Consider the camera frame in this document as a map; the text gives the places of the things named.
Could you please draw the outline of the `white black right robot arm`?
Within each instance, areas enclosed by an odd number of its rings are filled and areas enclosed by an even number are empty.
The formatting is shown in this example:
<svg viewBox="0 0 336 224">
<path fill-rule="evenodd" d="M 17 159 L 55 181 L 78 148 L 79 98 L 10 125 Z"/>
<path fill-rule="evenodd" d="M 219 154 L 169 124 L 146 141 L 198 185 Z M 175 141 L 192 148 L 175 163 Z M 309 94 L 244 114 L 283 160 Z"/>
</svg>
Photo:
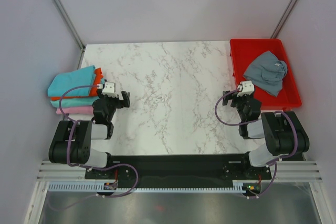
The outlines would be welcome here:
<svg viewBox="0 0 336 224">
<path fill-rule="evenodd" d="M 261 112 L 262 103 L 253 94 L 238 96 L 239 92 L 224 91 L 219 101 L 223 106 L 231 102 L 240 117 L 239 135 L 246 139 L 261 139 L 265 143 L 247 153 L 247 162 L 240 166 L 241 174 L 248 179 L 259 173 L 259 167 L 271 166 L 296 154 L 307 152 L 309 138 L 296 114 L 292 111 Z"/>
</svg>

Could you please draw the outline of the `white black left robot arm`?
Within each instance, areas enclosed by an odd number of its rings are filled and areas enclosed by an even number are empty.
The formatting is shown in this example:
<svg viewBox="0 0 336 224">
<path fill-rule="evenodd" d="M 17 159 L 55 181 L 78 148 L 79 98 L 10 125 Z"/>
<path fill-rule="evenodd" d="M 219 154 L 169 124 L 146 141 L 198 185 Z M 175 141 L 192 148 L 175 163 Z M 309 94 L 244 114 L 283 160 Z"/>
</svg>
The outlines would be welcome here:
<svg viewBox="0 0 336 224">
<path fill-rule="evenodd" d="M 122 99 L 100 91 L 99 99 L 93 102 L 91 120 L 60 121 L 48 151 L 49 160 L 71 167 L 95 168 L 103 178 L 111 178 L 115 165 L 108 161 L 109 153 L 93 149 L 91 141 L 111 139 L 116 110 L 130 107 L 130 93 L 122 91 L 121 95 Z"/>
</svg>

